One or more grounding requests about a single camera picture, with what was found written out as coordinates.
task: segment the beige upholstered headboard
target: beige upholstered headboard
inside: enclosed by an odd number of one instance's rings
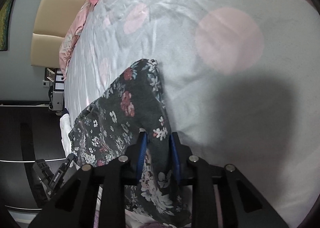
[[[59,48],[85,0],[41,0],[31,42],[31,65],[59,68]]]

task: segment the white flower print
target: white flower print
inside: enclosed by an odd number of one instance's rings
[[[153,73],[156,70],[157,61],[150,59],[146,63],[146,65],[142,68],[142,70],[149,69],[149,72]]]
[[[134,193],[135,190],[136,190],[135,188],[130,190],[131,201],[132,201],[132,203],[134,203],[134,204],[136,204],[137,201],[138,201],[138,197],[137,197],[136,194]]]
[[[123,129],[126,133],[129,132],[127,126],[125,126],[124,124],[121,123],[121,127],[122,127],[122,129]]]
[[[95,147],[98,147],[99,146],[99,138],[97,136],[93,137],[92,139],[92,145],[95,146]]]
[[[158,80],[158,77],[154,77],[154,75],[148,74],[148,78],[150,81],[150,85],[152,86],[152,91],[153,92],[158,92],[159,89],[161,88],[161,83]]]
[[[87,153],[84,154],[84,161],[85,161],[87,164],[94,165],[95,160],[96,160],[96,156],[95,156],[95,155],[93,155],[93,154],[87,154]]]
[[[164,100],[162,98],[162,96],[160,96],[160,93],[156,93],[156,99],[158,100],[159,103],[161,103],[162,105],[162,108],[165,108],[165,105],[164,105]]]
[[[116,139],[116,145],[117,145],[118,150],[122,154],[124,152],[124,142],[119,136]]]
[[[117,123],[117,116],[114,111],[110,112],[110,116],[112,117],[112,121],[114,123]]]
[[[125,85],[121,84],[119,81],[115,81],[113,83],[113,88],[117,90],[119,92],[119,96],[122,97],[122,94],[124,93]]]
[[[113,155],[113,153],[108,153],[106,155],[106,164],[108,164],[110,161],[112,161],[115,158],[115,156]]]
[[[145,188],[141,188],[141,195],[147,200],[153,202],[156,206],[156,209],[161,214],[174,215],[171,211],[168,211],[167,208],[173,208],[172,201],[169,199],[169,195],[162,195],[159,188],[153,188],[151,190],[147,190]]]
[[[162,117],[162,116],[160,117],[159,122],[160,122],[161,126],[163,126],[163,125],[164,125],[164,119],[163,119],[163,117]]]
[[[113,94],[113,90],[112,87],[110,86],[107,91],[104,93],[104,97],[106,97],[107,99],[109,98],[110,94]]]
[[[90,122],[91,122],[91,119],[90,119],[90,118],[85,118],[84,123],[85,123],[86,125],[89,125]]]
[[[130,144],[130,140],[131,140],[130,136],[128,136],[125,132],[122,134],[122,136],[123,136],[125,142],[127,144]]]
[[[162,130],[160,128],[153,130],[153,137],[160,138],[161,141],[167,136],[167,134],[168,131],[166,127],[163,127]]]
[[[170,178],[171,178],[172,171],[169,170],[167,176],[163,172],[159,172],[158,174],[158,184],[160,188],[166,188],[170,185]]]
[[[152,174],[151,158],[149,151],[146,152],[145,162],[143,165],[141,177],[141,195],[147,200],[153,202],[156,209],[161,214],[174,215],[168,208],[173,208],[169,195],[162,195],[159,188],[155,186],[155,180]]]

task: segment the wrinkled sheet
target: wrinkled sheet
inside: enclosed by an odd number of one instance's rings
[[[66,79],[71,122],[156,59],[173,131],[235,164],[290,227],[320,193],[320,17],[309,0],[99,0]]]

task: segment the light blue wall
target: light blue wall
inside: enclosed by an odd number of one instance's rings
[[[44,68],[30,66],[33,25],[41,0],[15,0],[9,27],[9,50],[0,52],[0,100],[48,99]]]

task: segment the dark floral cloth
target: dark floral cloth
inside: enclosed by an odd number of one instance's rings
[[[171,128],[155,60],[135,62],[80,113],[69,133],[71,150],[79,166],[102,166],[124,154],[142,129],[148,133],[148,149],[140,183],[125,188],[126,209],[181,227],[190,212],[171,178]]]

